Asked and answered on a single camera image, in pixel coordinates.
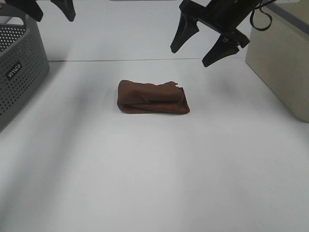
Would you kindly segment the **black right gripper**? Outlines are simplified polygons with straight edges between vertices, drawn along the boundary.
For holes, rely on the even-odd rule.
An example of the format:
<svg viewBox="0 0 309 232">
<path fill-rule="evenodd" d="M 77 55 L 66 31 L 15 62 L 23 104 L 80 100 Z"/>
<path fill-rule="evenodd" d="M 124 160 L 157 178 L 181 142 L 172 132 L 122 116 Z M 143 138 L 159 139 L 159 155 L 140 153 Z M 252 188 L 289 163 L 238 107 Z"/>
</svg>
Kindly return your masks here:
<svg viewBox="0 0 309 232">
<path fill-rule="evenodd" d="M 238 53 L 239 46 L 244 48 L 250 40 L 236 28 L 255 6 L 254 0 L 211 0 L 206 6 L 192 0 L 182 1 L 178 28 L 170 45 L 172 53 L 199 32 L 197 21 L 221 34 L 202 59 L 204 67 Z"/>
</svg>

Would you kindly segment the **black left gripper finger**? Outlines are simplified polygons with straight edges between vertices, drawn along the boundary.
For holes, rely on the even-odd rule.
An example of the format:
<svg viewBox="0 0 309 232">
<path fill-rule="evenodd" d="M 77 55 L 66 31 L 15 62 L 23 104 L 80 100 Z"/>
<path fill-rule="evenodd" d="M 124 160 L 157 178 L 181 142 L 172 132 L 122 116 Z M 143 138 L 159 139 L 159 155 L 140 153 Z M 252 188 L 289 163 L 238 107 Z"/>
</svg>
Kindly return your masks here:
<svg viewBox="0 0 309 232">
<path fill-rule="evenodd" d="M 43 12 L 35 0 L 5 0 L 5 3 L 23 11 L 37 22 L 42 20 Z"/>
<path fill-rule="evenodd" d="M 51 0 L 51 2 L 62 11 L 70 22 L 74 21 L 76 12 L 74 9 L 73 0 Z"/>
</svg>

